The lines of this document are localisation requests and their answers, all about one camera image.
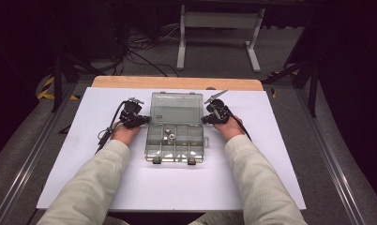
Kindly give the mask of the aluminium rail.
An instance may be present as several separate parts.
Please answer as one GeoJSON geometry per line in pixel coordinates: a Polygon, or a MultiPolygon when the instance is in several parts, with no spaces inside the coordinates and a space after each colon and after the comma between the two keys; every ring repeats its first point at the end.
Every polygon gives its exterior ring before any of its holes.
{"type": "Polygon", "coordinates": [[[59,106],[54,112],[50,114],[43,130],[41,130],[33,148],[30,150],[29,155],[24,161],[24,164],[18,170],[6,197],[0,204],[0,225],[4,225],[16,201],[19,199],[21,193],[23,192],[26,183],[28,182],[33,170],[38,163],[43,148],[49,140],[49,136],[53,130],[53,127],[59,119],[60,114],[65,109],[68,100],[73,94],[76,86],[76,83],[68,83],[66,85],[66,88],[62,91],[62,97],[60,97],[61,102],[59,103],[59,106]]]}
{"type": "Polygon", "coordinates": [[[328,169],[334,186],[339,194],[340,200],[345,208],[346,214],[351,221],[352,225],[368,225],[363,214],[360,212],[359,206],[354,198],[354,194],[348,183],[348,180],[341,169],[338,160],[330,146],[325,140],[324,133],[320,127],[320,123],[316,117],[313,117],[310,113],[308,106],[308,98],[306,93],[302,89],[295,89],[298,101],[309,121],[309,125],[316,137],[316,140],[321,148],[321,155],[324,160],[324,164],[328,169]]]}

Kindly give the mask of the person's left leg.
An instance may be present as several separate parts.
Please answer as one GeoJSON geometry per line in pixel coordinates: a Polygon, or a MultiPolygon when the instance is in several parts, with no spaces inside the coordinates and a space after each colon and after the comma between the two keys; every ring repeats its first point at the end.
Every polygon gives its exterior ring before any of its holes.
{"type": "Polygon", "coordinates": [[[102,225],[129,225],[123,219],[117,217],[106,217],[102,225]]]}

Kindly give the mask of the black tripod stand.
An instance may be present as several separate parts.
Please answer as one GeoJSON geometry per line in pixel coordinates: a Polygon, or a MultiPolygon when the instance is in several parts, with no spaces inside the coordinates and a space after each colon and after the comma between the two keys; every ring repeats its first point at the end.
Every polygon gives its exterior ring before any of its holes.
{"type": "Polygon", "coordinates": [[[80,66],[90,74],[104,75],[104,72],[86,64],[77,57],[66,53],[64,50],[56,50],[53,57],[53,77],[54,77],[54,101],[53,112],[55,113],[62,105],[66,97],[63,96],[62,77],[65,77],[68,83],[76,83],[80,76],[75,65],[80,66]]]}

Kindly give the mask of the person's leg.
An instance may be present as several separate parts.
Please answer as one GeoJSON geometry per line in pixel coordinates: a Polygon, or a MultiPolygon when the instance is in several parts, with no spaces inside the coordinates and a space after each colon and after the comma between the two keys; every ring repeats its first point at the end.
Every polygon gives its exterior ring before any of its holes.
{"type": "Polygon", "coordinates": [[[117,217],[106,217],[102,225],[129,225],[123,219],[117,217]]]}
{"type": "Polygon", "coordinates": [[[241,213],[208,212],[190,222],[189,225],[243,225],[241,213]]]}

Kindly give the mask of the person's right hand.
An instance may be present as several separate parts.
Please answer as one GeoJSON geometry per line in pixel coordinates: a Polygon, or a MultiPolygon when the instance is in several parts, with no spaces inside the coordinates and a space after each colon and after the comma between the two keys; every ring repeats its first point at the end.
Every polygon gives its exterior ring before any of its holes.
{"type": "Polygon", "coordinates": [[[242,120],[239,117],[231,116],[226,124],[215,124],[214,128],[221,133],[225,141],[244,134],[243,129],[239,126],[242,120]]]}

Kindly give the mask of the white metal stand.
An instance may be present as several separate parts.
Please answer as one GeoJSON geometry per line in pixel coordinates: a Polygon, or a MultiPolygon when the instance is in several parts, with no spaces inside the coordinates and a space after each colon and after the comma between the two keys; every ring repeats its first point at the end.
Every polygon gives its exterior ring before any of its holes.
{"type": "Polygon", "coordinates": [[[261,29],[264,13],[264,8],[261,8],[256,13],[194,12],[188,11],[186,6],[182,5],[180,12],[180,40],[176,68],[178,70],[183,70],[185,67],[186,29],[188,27],[251,29],[252,37],[245,42],[245,47],[252,70],[255,73],[260,72],[261,67],[254,46],[261,29]]]}

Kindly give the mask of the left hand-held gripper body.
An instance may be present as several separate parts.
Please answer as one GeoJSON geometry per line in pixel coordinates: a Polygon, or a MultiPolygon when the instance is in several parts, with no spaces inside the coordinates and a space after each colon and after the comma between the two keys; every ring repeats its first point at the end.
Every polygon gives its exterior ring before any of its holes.
{"type": "Polygon", "coordinates": [[[139,115],[143,102],[130,97],[122,102],[123,109],[120,113],[119,120],[126,128],[136,128],[146,123],[146,117],[139,115]]]}

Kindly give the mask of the person's right leg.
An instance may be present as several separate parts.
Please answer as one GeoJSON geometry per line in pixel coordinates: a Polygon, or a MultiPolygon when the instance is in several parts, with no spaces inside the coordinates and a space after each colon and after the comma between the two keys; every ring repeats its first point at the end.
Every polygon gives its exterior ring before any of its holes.
{"type": "Polygon", "coordinates": [[[189,225],[243,225],[241,213],[208,212],[190,222],[189,225]]]}

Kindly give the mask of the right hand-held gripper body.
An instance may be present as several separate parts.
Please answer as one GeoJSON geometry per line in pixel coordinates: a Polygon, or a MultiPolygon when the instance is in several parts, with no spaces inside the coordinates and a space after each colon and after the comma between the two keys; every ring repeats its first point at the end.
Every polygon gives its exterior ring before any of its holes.
{"type": "Polygon", "coordinates": [[[219,99],[224,93],[226,93],[226,90],[216,93],[205,102],[206,110],[209,112],[208,115],[212,117],[212,122],[210,123],[212,125],[226,124],[229,120],[229,108],[219,99]]]}

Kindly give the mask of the clear plastic compartment box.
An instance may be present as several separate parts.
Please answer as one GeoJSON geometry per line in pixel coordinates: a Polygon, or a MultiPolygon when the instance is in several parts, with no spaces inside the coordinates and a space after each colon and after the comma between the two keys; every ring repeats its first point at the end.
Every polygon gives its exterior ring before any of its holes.
{"type": "Polygon", "coordinates": [[[204,161],[204,100],[195,93],[153,93],[144,157],[153,164],[204,161]],[[165,129],[175,134],[170,140],[165,129]]]}

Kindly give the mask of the person's left hand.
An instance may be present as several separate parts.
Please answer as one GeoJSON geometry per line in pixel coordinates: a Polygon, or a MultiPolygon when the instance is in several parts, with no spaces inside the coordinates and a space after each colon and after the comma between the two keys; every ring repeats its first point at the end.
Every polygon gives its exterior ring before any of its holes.
{"type": "Polygon", "coordinates": [[[111,139],[124,143],[126,146],[130,146],[133,143],[136,135],[141,130],[141,127],[126,128],[124,125],[116,123],[113,126],[113,133],[111,135],[111,139]]]}

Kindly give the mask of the white board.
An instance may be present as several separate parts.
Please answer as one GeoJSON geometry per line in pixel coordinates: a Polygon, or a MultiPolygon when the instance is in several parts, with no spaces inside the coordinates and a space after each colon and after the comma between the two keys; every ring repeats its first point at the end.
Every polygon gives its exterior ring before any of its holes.
{"type": "MultiPolygon", "coordinates": [[[[150,89],[86,89],[65,142],[53,165],[37,207],[46,209],[82,165],[98,149],[98,134],[113,118],[118,105],[128,99],[143,102],[150,112],[150,89]]],[[[277,171],[300,209],[306,207],[301,189],[264,91],[228,91],[222,100],[244,122],[253,143],[277,171]]],[[[204,129],[207,143],[204,161],[196,165],[145,160],[145,130],[131,146],[131,159],[110,205],[114,212],[206,212],[236,211],[242,203],[234,176],[224,154],[224,141],[211,126],[204,129]]]]}

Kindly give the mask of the black metal stand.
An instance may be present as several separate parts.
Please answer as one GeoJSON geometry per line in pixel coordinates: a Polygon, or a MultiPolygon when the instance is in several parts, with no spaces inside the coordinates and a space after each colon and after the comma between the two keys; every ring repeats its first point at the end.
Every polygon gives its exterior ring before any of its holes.
{"type": "Polygon", "coordinates": [[[309,81],[309,98],[308,98],[308,108],[310,115],[312,117],[316,116],[315,104],[317,96],[317,85],[319,81],[319,61],[318,60],[305,60],[292,66],[285,68],[284,70],[276,73],[272,72],[271,76],[266,79],[261,80],[262,84],[274,83],[293,72],[297,72],[294,79],[291,81],[291,85],[295,89],[303,89],[307,81],[309,81]]]}

